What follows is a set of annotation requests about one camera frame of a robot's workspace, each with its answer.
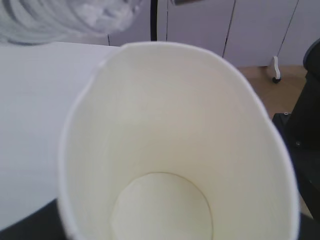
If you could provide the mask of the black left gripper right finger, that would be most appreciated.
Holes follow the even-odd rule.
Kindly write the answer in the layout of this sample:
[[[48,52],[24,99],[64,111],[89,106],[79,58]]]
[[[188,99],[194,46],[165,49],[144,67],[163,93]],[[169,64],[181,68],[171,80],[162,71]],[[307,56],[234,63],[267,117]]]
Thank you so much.
[[[320,223],[311,217],[301,213],[299,240],[320,240]]]

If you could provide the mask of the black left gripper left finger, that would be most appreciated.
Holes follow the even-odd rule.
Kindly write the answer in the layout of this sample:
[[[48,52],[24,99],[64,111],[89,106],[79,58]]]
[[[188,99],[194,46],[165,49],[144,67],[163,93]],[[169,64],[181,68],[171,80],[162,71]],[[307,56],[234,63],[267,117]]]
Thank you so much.
[[[2,240],[66,240],[57,200],[0,231]]]

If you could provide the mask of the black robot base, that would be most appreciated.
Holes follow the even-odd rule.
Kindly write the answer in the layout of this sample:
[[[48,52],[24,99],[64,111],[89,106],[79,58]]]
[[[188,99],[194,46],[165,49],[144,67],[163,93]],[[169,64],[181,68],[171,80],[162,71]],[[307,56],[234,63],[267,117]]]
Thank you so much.
[[[312,217],[320,219],[320,42],[303,58],[306,82],[290,113],[276,113],[272,121],[288,149],[300,195]]]

